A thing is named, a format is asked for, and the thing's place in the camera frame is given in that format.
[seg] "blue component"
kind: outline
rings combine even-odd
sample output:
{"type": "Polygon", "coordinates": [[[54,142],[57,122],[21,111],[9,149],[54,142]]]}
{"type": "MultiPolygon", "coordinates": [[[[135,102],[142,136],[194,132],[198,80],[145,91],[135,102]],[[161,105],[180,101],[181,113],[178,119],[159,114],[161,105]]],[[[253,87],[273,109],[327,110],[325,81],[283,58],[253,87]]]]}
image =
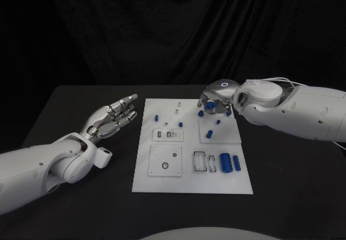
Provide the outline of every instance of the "blue component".
{"type": "Polygon", "coordinates": [[[213,109],[217,106],[217,104],[213,101],[208,101],[203,107],[203,109],[213,109]]]}
{"type": "Polygon", "coordinates": [[[213,135],[213,131],[208,130],[208,131],[207,131],[207,134],[205,134],[205,138],[210,139],[210,138],[211,138],[211,135],[213,135]]]}
{"type": "Polygon", "coordinates": [[[236,155],[231,156],[231,160],[233,160],[234,171],[240,171],[240,164],[239,164],[239,159],[236,155]]]}
{"type": "Polygon", "coordinates": [[[229,153],[221,153],[221,154],[218,155],[218,158],[220,158],[221,172],[223,172],[224,174],[226,174],[226,173],[230,173],[230,172],[233,171],[233,168],[231,168],[229,153]]]}

